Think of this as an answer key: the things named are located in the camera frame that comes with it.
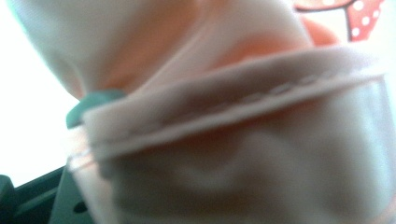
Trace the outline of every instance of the bright window light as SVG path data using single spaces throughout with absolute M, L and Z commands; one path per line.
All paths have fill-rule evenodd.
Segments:
M 64 118 L 77 100 L 35 53 L 0 1 L 0 175 L 17 187 L 66 163 Z

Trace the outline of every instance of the white stitching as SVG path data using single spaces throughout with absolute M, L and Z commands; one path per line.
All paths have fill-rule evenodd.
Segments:
M 212 105 L 206 109 L 204 109 L 203 111 L 205 113 L 198 113 L 198 112 L 190 112 L 187 113 L 183 116 L 178 117 L 177 119 L 172 119 L 172 120 L 168 120 L 166 122 L 162 122 L 162 123 L 154 123 L 152 125 L 149 125 L 149 128 L 145 128 L 142 127 L 141 129 L 135 130 L 135 131 L 128 131 L 128 132 L 124 132 L 122 135 L 119 135 L 116 138 L 113 139 L 106 139 L 100 142 L 96 142 L 96 143 L 92 143 L 93 147 L 97 147 L 97 146 L 101 146 L 101 145 L 110 145 L 114 142 L 118 142 L 118 141 L 122 141 L 125 140 L 127 138 L 130 138 L 133 135 L 140 135 L 140 134 L 144 134 L 144 133 L 154 133 L 154 132 L 158 132 L 161 128 L 170 125 L 170 124 L 174 124 L 174 123 L 178 123 L 181 121 L 187 121 L 187 120 L 193 120 L 193 119 L 197 119 L 200 118 L 203 115 L 206 115 L 207 113 L 215 113 L 215 112 L 221 112 L 221 111 L 225 111 L 227 110 L 227 108 L 229 108 L 231 105 L 241 105 L 241 104 L 253 104 L 256 102 L 259 102 L 261 100 L 263 100 L 266 97 L 270 97 L 270 96 L 278 96 L 281 94 L 285 94 L 287 92 L 291 92 L 292 90 L 294 90 L 297 87 L 306 87 L 306 86 L 312 86 L 317 84 L 317 82 L 319 80 L 326 80 L 326 79 L 330 79 L 330 78 L 334 78 L 334 77 L 340 77 L 340 76 L 345 76 L 350 75 L 350 74 L 356 74 L 357 71 L 352 72 L 352 71 L 344 71 L 344 72 L 325 72 L 320 76 L 305 76 L 300 78 L 299 80 L 297 80 L 296 82 L 287 82 L 278 86 L 275 86 L 274 88 L 272 88 L 271 90 L 267 91 L 266 93 L 264 92 L 255 92 L 252 93 L 248 96 L 244 96 L 242 98 L 236 99 L 234 100 L 234 102 L 232 103 L 220 103 L 218 105 Z M 78 157 L 81 157 L 83 155 L 80 155 L 80 153 L 78 153 L 77 155 L 73 155 L 71 156 L 71 158 L 75 159 Z

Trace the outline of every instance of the stitched seam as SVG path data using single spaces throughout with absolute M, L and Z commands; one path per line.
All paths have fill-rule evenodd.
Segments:
M 233 100 L 232 102 L 222 102 L 220 104 L 216 105 L 211 105 L 208 108 L 205 108 L 201 110 L 200 112 L 190 112 L 187 113 L 183 116 L 179 116 L 175 119 L 170 119 L 165 122 L 153 122 L 151 124 L 148 124 L 145 127 L 142 127 L 137 130 L 130 130 L 130 131 L 125 131 L 122 133 L 119 133 L 119 135 L 115 138 L 108 138 L 103 141 L 99 142 L 93 142 L 92 147 L 99 147 L 101 145 L 111 145 L 115 142 L 119 141 L 124 141 L 132 136 L 139 136 L 143 134 L 148 134 L 148 133 L 155 133 L 163 129 L 163 127 L 173 125 L 180 123 L 181 121 L 192 121 L 198 118 L 201 118 L 205 115 L 208 114 L 213 114 L 213 113 L 220 113 L 220 112 L 225 112 L 227 111 L 231 106 L 237 106 L 237 105 L 250 105 L 250 104 L 255 104 L 257 102 L 264 102 L 268 98 L 273 98 L 277 97 L 279 95 L 284 95 L 284 94 L 292 94 L 294 90 L 297 88 L 304 88 L 304 87 L 310 87 L 317 85 L 318 82 L 322 81 L 330 81 L 332 79 L 335 79 L 336 77 L 353 77 L 356 76 L 357 73 L 361 73 L 362 71 L 369 70 L 368 69 L 356 69 L 352 70 L 351 72 L 348 71 L 339 71 L 339 72 L 324 72 L 319 76 L 305 76 L 302 77 L 296 81 L 289 81 L 280 85 L 277 85 L 273 87 L 272 89 L 268 91 L 258 91 L 251 93 L 246 96 L 242 96 L 236 100 Z M 72 159 L 76 159 L 80 156 L 79 153 L 77 155 L 71 156 Z

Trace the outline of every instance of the green plastic clip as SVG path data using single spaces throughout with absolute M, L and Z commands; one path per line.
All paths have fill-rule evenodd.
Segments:
M 66 116 L 66 126 L 68 129 L 72 129 L 81 124 L 82 115 L 90 109 L 93 109 L 99 105 L 106 105 L 113 101 L 116 101 L 126 94 L 120 90 L 106 90 L 106 91 L 94 91 L 87 94 L 81 101 L 76 105 Z

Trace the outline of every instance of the white polka dot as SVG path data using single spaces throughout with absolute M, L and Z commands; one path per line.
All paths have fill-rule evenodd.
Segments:
M 378 18 L 379 17 L 379 10 L 376 10 L 373 12 L 373 18 Z
M 335 0 L 322 0 L 322 3 L 326 6 L 332 6 L 335 3 Z
M 352 35 L 353 36 L 358 36 L 358 35 L 360 35 L 361 34 L 361 29 L 359 29 L 359 28 L 353 28 L 353 30 L 352 30 Z
M 353 8 L 355 8 L 357 11 L 361 11 L 364 8 L 364 3 L 362 1 L 356 1 L 353 4 Z
M 363 19 L 361 19 L 361 24 L 363 24 L 364 26 L 370 24 L 370 17 L 364 17 Z

